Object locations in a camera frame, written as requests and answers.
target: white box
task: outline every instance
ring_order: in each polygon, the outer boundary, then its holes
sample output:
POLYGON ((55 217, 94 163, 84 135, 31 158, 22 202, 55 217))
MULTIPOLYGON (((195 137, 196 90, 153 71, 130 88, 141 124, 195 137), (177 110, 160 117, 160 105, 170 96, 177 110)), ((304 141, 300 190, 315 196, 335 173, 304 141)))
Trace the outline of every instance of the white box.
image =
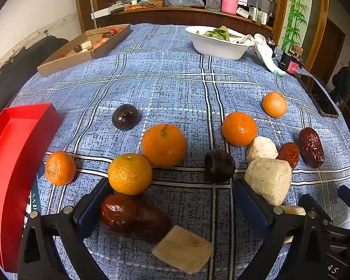
POLYGON ((104 16, 108 16, 110 15, 110 12, 112 10, 116 10, 116 9, 120 9, 120 8, 124 8, 124 5, 117 5, 117 6, 112 6, 112 7, 108 7, 108 8, 104 8, 98 11, 94 11, 93 13, 91 13, 91 19, 97 19, 97 18, 101 18, 104 16))
POLYGON ((260 22, 260 24, 262 25, 266 25, 267 24, 267 13, 265 13, 264 11, 259 11, 257 12, 257 22, 260 22))
POLYGON ((82 49, 86 49, 86 50, 89 50, 93 47, 90 41, 86 41, 82 43, 80 46, 82 49))
POLYGON ((255 6, 250 6, 249 8, 249 19, 252 21, 256 21, 257 20, 257 14, 258 14, 258 8, 256 8, 255 6))
POLYGON ((239 15, 239 16, 242 16, 242 17, 244 17, 246 19, 249 18, 249 12, 246 11, 245 9, 241 8, 241 7, 239 7, 237 9, 236 14, 239 15))

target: cardboard tray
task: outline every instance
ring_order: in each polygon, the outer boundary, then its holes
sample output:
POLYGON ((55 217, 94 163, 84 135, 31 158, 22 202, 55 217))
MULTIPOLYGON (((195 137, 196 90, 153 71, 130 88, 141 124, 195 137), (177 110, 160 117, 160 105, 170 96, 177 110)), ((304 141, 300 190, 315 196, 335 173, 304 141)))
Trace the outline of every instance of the cardboard tray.
POLYGON ((23 219, 39 164, 62 119, 51 103, 0 114, 0 265, 16 273, 23 219))
POLYGON ((68 69, 72 66, 88 62, 94 59, 99 59, 107 55, 115 46, 117 46, 122 40, 131 32, 130 24, 111 25, 107 27, 92 29, 82 33, 80 36, 71 40, 69 43, 62 46, 53 55, 46 59, 40 66, 38 71, 42 77, 47 77, 50 74, 60 72, 61 70, 68 69), (91 41, 92 45, 99 42, 102 37, 101 34, 108 32, 110 29, 123 28, 122 31, 115 34, 103 45, 96 49, 90 49, 85 52, 76 53, 74 47, 80 45, 86 41, 91 41))

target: bamboo wall painting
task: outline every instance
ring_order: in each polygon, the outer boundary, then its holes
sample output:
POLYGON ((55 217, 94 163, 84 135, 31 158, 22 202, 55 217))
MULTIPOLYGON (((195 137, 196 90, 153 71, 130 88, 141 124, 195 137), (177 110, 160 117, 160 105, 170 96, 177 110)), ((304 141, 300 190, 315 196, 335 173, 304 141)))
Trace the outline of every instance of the bamboo wall painting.
POLYGON ((312 0, 288 0, 279 47, 288 51, 293 44, 303 43, 310 18, 312 0))

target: white wall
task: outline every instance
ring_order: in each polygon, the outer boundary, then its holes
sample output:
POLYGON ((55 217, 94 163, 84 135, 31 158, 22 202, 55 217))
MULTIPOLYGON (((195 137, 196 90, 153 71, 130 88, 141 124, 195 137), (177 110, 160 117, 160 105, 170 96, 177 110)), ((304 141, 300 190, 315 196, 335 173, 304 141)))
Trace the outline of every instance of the white wall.
POLYGON ((50 34, 72 40, 81 34, 77 16, 68 16, 76 12, 75 0, 8 0, 0 10, 0 59, 32 33, 44 36, 45 26, 50 34))
POLYGON ((337 0, 329 0, 328 18, 334 24, 336 24, 345 34, 345 40, 342 46, 340 57, 327 84, 330 89, 334 89, 334 86, 332 84, 333 75, 336 74, 342 66, 347 66, 350 60, 350 17, 346 13, 343 6, 337 0))

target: plastic bag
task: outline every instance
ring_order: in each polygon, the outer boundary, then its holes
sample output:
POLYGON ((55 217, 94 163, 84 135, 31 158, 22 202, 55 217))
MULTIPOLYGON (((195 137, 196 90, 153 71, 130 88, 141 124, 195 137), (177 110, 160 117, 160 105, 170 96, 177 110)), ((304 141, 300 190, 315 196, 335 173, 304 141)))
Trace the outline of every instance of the plastic bag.
POLYGON ((169 0, 169 3, 172 7, 205 6, 202 0, 169 0))

